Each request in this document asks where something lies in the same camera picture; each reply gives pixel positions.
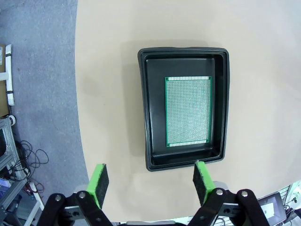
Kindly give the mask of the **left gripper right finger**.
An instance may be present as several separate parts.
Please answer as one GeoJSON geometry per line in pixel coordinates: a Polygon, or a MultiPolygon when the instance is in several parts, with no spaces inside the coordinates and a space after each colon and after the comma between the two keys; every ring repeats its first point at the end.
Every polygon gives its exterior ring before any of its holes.
{"type": "Polygon", "coordinates": [[[228,217],[235,226],[269,225],[252,190],[242,189],[234,194],[216,187],[202,161],[194,164],[193,183],[200,208],[188,225],[213,226],[218,217],[228,217]]]}

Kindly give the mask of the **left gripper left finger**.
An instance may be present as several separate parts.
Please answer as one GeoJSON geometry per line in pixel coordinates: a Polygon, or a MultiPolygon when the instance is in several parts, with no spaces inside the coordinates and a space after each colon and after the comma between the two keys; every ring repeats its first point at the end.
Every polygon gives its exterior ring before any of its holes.
{"type": "Polygon", "coordinates": [[[66,197],[60,193],[49,196],[39,218],[40,226],[72,226],[83,219],[90,226],[111,226],[102,211],[109,185],[106,164],[98,164],[85,190],[66,197]]]}

